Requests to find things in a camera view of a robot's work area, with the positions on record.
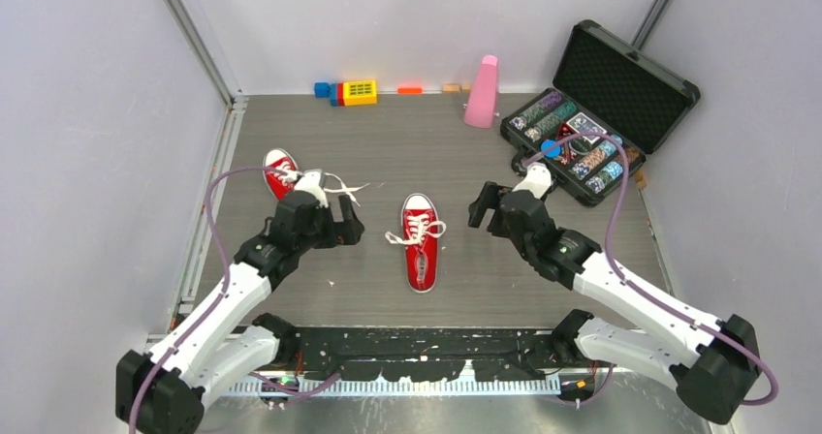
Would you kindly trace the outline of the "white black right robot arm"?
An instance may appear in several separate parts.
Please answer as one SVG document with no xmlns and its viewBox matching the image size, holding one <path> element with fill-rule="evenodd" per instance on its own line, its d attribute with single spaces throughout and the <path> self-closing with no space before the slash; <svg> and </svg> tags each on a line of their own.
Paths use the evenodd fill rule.
<svg viewBox="0 0 822 434">
<path fill-rule="evenodd" d="M 468 207 L 468 225 L 493 212 L 488 232 L 511 241 L 542 278 L 606 305 L 637 330 L 581 310 L 554 330 L 553 353 L 566 366 L 585 359 L 622 366 L 670 388 L 693 413 L 727 424 L 762 371 L 754 326 L 739 315 L 722 320 L 655 288 L 580 232 L 555 225 L 542 199 L 524 185 L 486 182 Z"/>
</svg>

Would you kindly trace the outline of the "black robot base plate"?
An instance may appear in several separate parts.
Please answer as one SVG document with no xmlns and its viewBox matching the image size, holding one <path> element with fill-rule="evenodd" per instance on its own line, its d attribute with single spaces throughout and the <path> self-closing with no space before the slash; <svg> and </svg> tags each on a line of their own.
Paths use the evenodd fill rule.
<svg viewBox="0 0 822 434">
<path fill-rule="evenodd" d="M 303 326 L 266 370 L 315 380 L 451 382 L 471 369 L 478 382 L 536 381 L 559 369 L 606 369 L 548 330 L 536 328 Z"/>
</svg>

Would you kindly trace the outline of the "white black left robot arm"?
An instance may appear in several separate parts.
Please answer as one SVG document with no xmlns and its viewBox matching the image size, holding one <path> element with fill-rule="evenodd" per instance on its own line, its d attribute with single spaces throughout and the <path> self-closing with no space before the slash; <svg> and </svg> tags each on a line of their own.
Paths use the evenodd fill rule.
<svg viewBox="0 0 822 434">
<path fill-rule="evenodd" d="M 294 329 L 261 315 L 239 339 L 227 337 L 269 297 L 312 249 L 360 242 L 364 225 L 348 193 L 334 220 L 326 191 L 295 190 L 263 229 L 241 244 L 218 285 L 175 330 L 149 350 L 127 352 L 115 369 L 115 415 L 132 433 L 194 433 L 230 385 L 268 364 L 289 368 L 298 354 Z"/>
</svg>

